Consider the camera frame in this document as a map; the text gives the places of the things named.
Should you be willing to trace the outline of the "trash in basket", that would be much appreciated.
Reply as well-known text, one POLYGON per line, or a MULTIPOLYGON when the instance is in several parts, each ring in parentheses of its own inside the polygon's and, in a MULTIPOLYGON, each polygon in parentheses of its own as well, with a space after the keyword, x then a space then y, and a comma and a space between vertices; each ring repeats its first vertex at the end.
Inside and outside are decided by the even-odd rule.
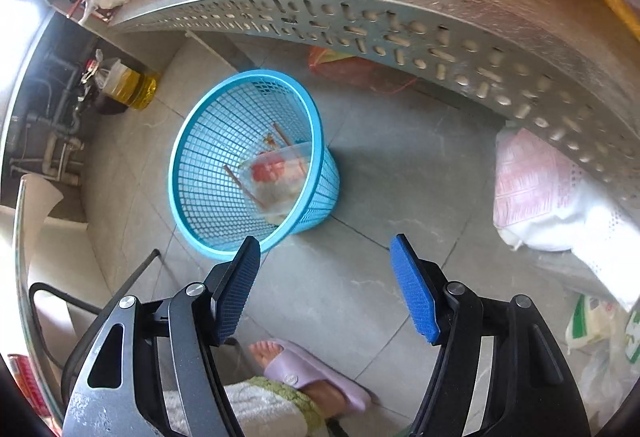
POLYGON ((302 193, 309 173, 310 142, 293 142, 278 124, 262 138, 265 149, 234 170, 222 165, 232 183, 266 223, 279 226, 302 193))

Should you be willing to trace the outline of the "purple slipper foot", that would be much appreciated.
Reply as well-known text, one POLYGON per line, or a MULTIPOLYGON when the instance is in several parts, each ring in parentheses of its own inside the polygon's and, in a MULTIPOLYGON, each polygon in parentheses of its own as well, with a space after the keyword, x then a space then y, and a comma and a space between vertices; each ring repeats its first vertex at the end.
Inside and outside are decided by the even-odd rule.
POLYGON ((292 342, 266 339, 248 346, 266 379, 309 397, 326 419, 363 413, 372 402, 358 383, 292 342))

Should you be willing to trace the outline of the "blue mesh waste basket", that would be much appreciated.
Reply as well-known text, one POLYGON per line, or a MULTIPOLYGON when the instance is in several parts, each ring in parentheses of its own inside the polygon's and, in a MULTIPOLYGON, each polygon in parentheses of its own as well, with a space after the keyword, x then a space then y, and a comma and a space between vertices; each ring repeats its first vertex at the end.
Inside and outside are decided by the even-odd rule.
POLYGON ((184 120, 168 170, 179 232, 217 261, 249 235, 268 252, 318 226, 340 185, 314 99, 272 70, 238 73, 209 90, 184 120))

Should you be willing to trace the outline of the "white woven sack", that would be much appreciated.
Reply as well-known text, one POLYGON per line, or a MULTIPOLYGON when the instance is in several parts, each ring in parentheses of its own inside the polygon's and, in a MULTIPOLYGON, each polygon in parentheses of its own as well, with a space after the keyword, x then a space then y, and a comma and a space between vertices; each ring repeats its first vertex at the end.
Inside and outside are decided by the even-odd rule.
POLYGON ((639 224, 559 150, 524 128, 496 139, 492 222, 512 249, 573 254, 608 295, 639 301, 639 224))

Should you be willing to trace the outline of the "green white food packet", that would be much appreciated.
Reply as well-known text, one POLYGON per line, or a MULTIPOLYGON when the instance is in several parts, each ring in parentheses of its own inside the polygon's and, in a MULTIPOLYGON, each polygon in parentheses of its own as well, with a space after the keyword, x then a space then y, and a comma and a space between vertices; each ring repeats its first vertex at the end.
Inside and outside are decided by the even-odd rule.
POLYGON ((639 362, 639 310, 629 313, 615 301, 580 295, 565 330, 569 349, 608 341, 622 346, 626 359, 639 362))

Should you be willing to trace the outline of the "grey drain pipes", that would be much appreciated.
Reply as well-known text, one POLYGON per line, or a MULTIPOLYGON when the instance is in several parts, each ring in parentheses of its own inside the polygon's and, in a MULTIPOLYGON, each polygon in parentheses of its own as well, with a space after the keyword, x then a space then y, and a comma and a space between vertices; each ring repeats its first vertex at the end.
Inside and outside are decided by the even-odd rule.
POLYGON ((46 108, 42 113, 29 108, 15 108, 10 117, 6 151, 9 153, 9 172, 13 174, 37 174, 51 182, 79 187, 80 175, 68 167, 75 152, 85 148, 78 134, 81 116, 89 105, 90 85, 84 80, 82 67, 49 50, 43 57, 45 64, 53 64, 67 73, 67 80, 53 103, 53 87, 41 76, 29 76, 26 81, 40 84, 47 90, 46 108), (47 128, 47 139, 41 157, 27 155, 29 130, 33 126, 47 128))

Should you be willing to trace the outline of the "yellow cooking oil bottle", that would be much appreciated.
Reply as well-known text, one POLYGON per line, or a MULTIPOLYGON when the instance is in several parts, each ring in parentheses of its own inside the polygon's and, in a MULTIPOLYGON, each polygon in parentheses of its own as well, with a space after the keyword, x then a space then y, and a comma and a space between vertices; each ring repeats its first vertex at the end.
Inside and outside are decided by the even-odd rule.
POLYGON ((138 111, 151 103, 158 86, 156 74, 138 71, 120 58, 105 60, 91 79, 103 95, 138 111))

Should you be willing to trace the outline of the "red mesh bag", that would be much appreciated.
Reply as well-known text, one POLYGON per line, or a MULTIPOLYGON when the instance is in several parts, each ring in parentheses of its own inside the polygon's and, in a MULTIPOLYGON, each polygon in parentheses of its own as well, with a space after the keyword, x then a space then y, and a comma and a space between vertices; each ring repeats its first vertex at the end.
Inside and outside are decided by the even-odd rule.
POLYGON ((385 95, 408 90, 418 82, 416 76, 404 71, 323 47, 312 46, 309 49, 307 64, 311 73, 332 82, 385 95))

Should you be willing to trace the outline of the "perforated metal shelf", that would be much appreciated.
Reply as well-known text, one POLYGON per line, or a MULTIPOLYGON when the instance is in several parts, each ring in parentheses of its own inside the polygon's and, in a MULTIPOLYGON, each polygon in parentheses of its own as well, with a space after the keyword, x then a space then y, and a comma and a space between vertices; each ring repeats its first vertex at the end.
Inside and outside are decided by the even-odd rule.
POLYGON ((639 213, 639 45, 601 0, 133 0, 112 25, 275 38, 405 71, 528 128, 639 213))

